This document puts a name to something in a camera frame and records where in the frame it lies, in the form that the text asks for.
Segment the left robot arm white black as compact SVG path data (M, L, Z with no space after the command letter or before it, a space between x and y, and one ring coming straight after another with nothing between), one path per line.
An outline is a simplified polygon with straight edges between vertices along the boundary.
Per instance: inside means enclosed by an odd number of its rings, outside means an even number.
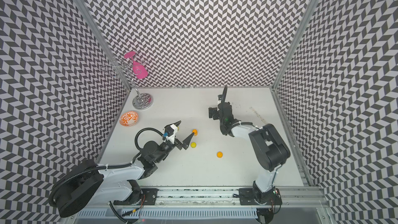
M125 164L83 161L53 185L48 203L57 208L62 218L73 216L90 204L108 203L112 211L116 206L135 205L140 209L144 204L154 204L157 190L143 190L138 181L152 175L174 148L189 148L198 132L193 130L180 141L176 137L180 124L168 124L163 132L155 128L138 131L134 139L138 153Z

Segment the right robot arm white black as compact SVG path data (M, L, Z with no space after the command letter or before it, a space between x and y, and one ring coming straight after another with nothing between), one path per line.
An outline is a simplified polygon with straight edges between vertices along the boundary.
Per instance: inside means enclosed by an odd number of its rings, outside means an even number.
M291 152L276 128L272 124L259 128L251 122L235 119L229 102L220 102L217 107L210 107L208 116L219 120L223 135L249 141L262 167L252 188L239 189L240 204L281 206L282 197L275 187L275 179L278 170L290 158Z

